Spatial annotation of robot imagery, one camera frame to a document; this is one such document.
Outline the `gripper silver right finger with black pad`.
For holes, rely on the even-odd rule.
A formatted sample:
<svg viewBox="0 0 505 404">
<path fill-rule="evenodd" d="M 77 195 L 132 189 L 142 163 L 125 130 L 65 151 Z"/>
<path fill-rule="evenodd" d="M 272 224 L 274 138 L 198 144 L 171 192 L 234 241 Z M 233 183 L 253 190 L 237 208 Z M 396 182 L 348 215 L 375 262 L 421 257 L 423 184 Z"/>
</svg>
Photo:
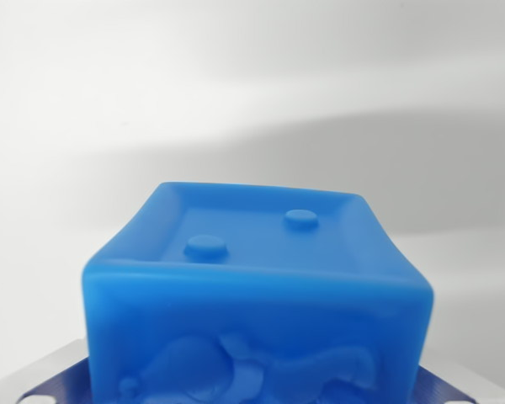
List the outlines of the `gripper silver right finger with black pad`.
<svg viewBox="0 0 505 404">
<path fill-rule="evenodd" d="M 505 389 L 437 352 L 423 352 L 416 403 L 505 403 Z"/>
</svg>

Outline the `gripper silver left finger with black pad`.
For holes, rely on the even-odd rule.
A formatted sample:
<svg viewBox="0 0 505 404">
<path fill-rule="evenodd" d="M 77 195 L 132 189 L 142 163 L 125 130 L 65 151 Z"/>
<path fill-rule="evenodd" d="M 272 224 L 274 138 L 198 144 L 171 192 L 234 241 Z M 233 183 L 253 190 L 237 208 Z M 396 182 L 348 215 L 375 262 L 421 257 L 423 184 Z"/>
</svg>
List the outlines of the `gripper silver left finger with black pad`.
<svg viewBox="0 0 505 404">
<path fill-rule="evenodd" d="M 17 403 L 24 393 L 84 360 L 87 356 L 87 341 L 85 338 L 79 338 L 34 363 L 16 370 L 11 375 L 0 379 L 0 403 Z"/>
</svg>

